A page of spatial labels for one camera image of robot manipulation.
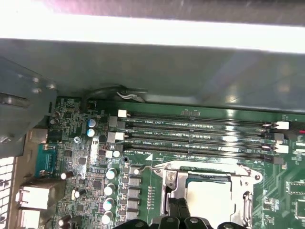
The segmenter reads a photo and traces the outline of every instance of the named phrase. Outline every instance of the motherboard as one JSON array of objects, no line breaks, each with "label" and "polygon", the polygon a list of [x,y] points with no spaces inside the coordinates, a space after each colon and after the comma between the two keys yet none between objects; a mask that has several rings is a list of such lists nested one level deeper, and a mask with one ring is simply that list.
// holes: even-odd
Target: motherboard
[{"label": "motherboard", "polygon": [[59,97],[36,176],[66,180],[53,228],[110,229],[184,197],[213,228],[305,227],[305,116]]}]

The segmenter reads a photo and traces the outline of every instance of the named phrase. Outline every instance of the white cable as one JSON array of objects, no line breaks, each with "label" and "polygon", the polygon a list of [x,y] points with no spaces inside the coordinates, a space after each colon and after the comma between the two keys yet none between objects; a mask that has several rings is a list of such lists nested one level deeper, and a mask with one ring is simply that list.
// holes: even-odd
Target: white cable
[{"label": "white cable", "polygon": [[122,99],[133,99],[138,97],[136,94],[129,94],[129,95],[122,95],[121,93],[117,92],[117,94],[119,95],[119,97],[121,97]]}]

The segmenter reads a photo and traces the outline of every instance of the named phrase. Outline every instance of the screw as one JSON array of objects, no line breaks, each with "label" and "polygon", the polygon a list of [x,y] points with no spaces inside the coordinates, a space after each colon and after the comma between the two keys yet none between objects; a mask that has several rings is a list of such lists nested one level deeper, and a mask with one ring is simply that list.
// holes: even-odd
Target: screw
[{"label": "screw", "polygon": [[225,224],[224,228],[225,229],[234,229],[234,227],[231,224]]},{"label": "screw", "polygon": [[35,94],[39,94],[39,93],[42,92],[42,90],[41,90],[40,88],[34,88],[34,89],[32,90],[32,92],[35,93]]},{"label": "screw", "polygon": [[174,180],[175,178],[176,178],[175,173],[169,173],[169,174],[167,175],[167,179],[168,179],[168,180]]},{"label": "screw", "polygon": [[196,218],[191,218],[191,219],[190,219],[190,222],[191,222],[191,223],[198,223],[198,222],[199,222],[199,220],[198,220],[198,219],[196,219]]},{"label": "screw", "polygon": [[47,85],[47,88],[49,88],[49,89],[56,89],[56,86],[51,83],[51,84]]},{"label": "screw", "polygon": [[166,221],[167,221],[167,222],[169,222],[169,223],[174,222],[173,218],[167,218],[167,220],[166,220]]},{"label": "screw", "polygon": [[144,224],[142,222],[138,222],[134,225],[136,228],[141,228],[144,226]]},{"label": "screw", "polygon": [[81,142],[81,138],[78,137],[78,136],[76,136],[76,137],[74,137],[73,141],[74,141],[76,144],[78,144],[78,143]]}]

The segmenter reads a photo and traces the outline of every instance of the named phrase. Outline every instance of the electrolytic capacitor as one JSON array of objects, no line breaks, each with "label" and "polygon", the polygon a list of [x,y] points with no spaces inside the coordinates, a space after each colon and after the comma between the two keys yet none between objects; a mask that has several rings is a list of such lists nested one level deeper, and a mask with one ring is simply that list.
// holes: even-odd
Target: electrolytic capacitor
[{"label": "electrolytic capacitor", "polygon": [[97,126],[97,122],[94,119],[90,119],[87,124],[90,128],[94,128]]},{"label": "electrolytic capacitor", "polygon": [[91,128],[87,130],[87,136],[88,137],[94,137],[96,135],[97,135],[97,131],[96,130],[91,129]]},{"label": "electrolytic capacitor", "polygon": [[62,227],[65,224],[67,224],[72,219],[72,216],[70,214],[65,215],[60,220],[58,220],[58,226]]},{"label": "electrolytic capacitor", "polygon": [[69,171],[69,172],[62,173],[61,174],[61,179],[65,180],[65,179],[71,178],[73,176],[74,176],[73,172]]},{"label": "electrolytic capacitor", "polygon": [[75,198],[79,198],[80,196],[86,194],[86,190],[83,188],[81,190],[75,191],[74,196]]},{"label": "electrolytic capacitor", "polygon": [[66,223],[65,225],[63,225],[62,227],[60,227],[59,229],[71,229],[72,226],[71,226],[71,223]]},{"label": "electrolytic capacitor", "polygon": [[113,213],[111,211],[106,211],[102,216],[102,224],[109,224],[113,218]]},{"label": "electrolytic capacitor", "polygon": [[59,120],[58,119],[51,119],[50,120],[50,124],[51,125],[58,125],[59,124]]},{"label": "electrolytic capacitor", "polygon": [[112,198],[107,198],[103,203],[103,209],[105,211],[110,211],[114,205],[114,200]]},{"label": "electrolytic capacitor", "polygon": [[114,184],[108,184],[105,188],[104,188],[104,194],[106,196],[110,196],[115,192],[115,185]]},{"label": "electrolytic capacitor", "polygon": [[119,151],[114,151],[113,156],[114,157],[120,157],[121,153]]},{"label": "electrolytic capacitor", "polygon": [[115,178],[116,174],[117,174],[116,169],[110,168],[106,173],[106,177],[107,179],[112,180]]}]

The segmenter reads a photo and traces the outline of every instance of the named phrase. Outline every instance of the integrated circuit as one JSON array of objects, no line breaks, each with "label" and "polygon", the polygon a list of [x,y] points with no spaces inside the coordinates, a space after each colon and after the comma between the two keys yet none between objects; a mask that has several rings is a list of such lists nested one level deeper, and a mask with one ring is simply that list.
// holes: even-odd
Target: integrated circuit
[{"label": "integrated circuit", "polygon": [[84,205],[77,205],[77,207],[76,207],[76,210],[77,211],[84,211]]},{"label": "integrated circuit", "polygon": [[102,183],[99,180],[93,181],[93,187],[95,189],[101,189],[102,188]]},{"label": "integrated circuit", "polygon": [[105,156],[106,155],[106,150],[101,149],[99,150],[99,156]]},{"label": "integrated circuit", "polygon": [[80,164],[80,165],[85,165],[86,162],[87,162],[87,159],[84,158],[84,157],[80,157],[80,158],[78,159],[78,164]]},{"label": "integrated circuit", "polygon": [[72,150],[66,149],[66,150],[64,151],[64,156],[72,157]]},{"label": "integrated circuit", "polygon": [[295,203],[295,216],[298,219],[305,219],[305,199],[298,199]]}]

